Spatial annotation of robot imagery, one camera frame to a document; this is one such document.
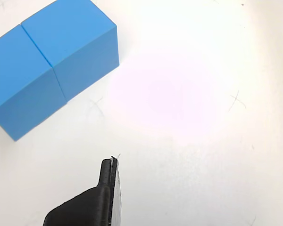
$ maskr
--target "pencil cross mark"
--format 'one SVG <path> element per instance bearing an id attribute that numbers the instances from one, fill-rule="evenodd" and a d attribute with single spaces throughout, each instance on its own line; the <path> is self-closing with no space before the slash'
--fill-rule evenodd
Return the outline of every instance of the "pencil cross mark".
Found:
<path id="1" fill-rule="evenodd" d="M 239 95 L 239 90 L 238 90 L 237 95 L 236 95 L 235 97 L 234 97 L 233 95 L 231 95 L 231 97 L 234 98 L 235 100 L 234 100 L 232 106 L 230 107 L 230 109 L 228 110 L 228 112 L 230 112 L 230 110 L 232 109 L 232 107 L 234 106 L 234 104 L 236 103 L 236 101 L 238 101 L 239 103 L 241 103 L 241 104 L 244 106 L 244 108 L 246 108 L 246 105 L 245 105 L 241 100 L 238 99 L 238 95 Z"/>

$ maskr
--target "blue foam block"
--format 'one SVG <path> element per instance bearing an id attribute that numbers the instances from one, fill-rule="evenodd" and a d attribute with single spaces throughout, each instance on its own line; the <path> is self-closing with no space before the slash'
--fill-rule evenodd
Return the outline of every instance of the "blue foam block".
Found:
<path id="1" fill-rule="evenodd" d="M 0 126 L 18 140 L 66 104 L 53 69 L 17 26 L 0 38 Z"/>
<path id="2" fill-rule="evenodd" d="M 119 66 L 117 26 L 89 0 L 57 0 L 22 22 L 66 100 Z"/>

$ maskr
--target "white background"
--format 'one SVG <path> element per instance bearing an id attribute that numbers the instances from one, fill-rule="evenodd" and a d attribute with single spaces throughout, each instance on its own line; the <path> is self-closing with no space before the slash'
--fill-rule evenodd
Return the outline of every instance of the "white background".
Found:
<path id="1" fill-rule="evenodd" d="M 0 36 L 51 2 L 1 0 Z M 0 226 L 41 226 L 120 153 L 122 226 L 283 226 L 283 0 L 95 3 L 121 65 L 18 142 L 0 128 Z"/>

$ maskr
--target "blue cube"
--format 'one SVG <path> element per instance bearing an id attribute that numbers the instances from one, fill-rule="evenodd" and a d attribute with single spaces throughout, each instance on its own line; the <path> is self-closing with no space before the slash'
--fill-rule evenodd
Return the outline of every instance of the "blue cube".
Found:
<path id="1" fill-rule="evenodd" d="M 0 38 L 0 126 L 16 141 L 66 104 L 52 67 L 17 26 Z"/>
<path id="2" fill-rule="evenodd" d="M 119 66 L 117 26 L 89 0 L 57 0 L 22 26 L 67 101 Z"/>

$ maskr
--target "cube face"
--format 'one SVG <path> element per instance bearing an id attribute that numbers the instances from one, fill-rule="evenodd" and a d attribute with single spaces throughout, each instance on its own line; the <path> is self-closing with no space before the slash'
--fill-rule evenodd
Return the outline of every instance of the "cube face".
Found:
<path id="1" fill-rule="evenodd" d="M 56 65 L 54 70 L 66 100 L 70 100 L 118 66 L 115 28 Z"/>
<path id="2" fill-rule="evenodd" d="M 119 66 L 117 27 L 89 0 L 57 0 L 22 23 L 70 100 Z"/>
<path id="3" fill-rule="evenodd" d="M 66 104 L 52 69 L 0 106 L 0 126 L 17 141 Z"/>
<path id="4" fill-rule="evenodd" d="M 90 0 L 57 0 L 22 26 L 52 66 L 116 27 Z"/>
<path id="5" fill-rule="evenodd" d="M 19 25 L 0 38 L 0 106 L 50 69 Z"/>
<path id="6" fill-rule="evenodd" d="M 66 104 L 52 67 L 22 26 L 0 38 L 0 126 L 18 140 Z"/>

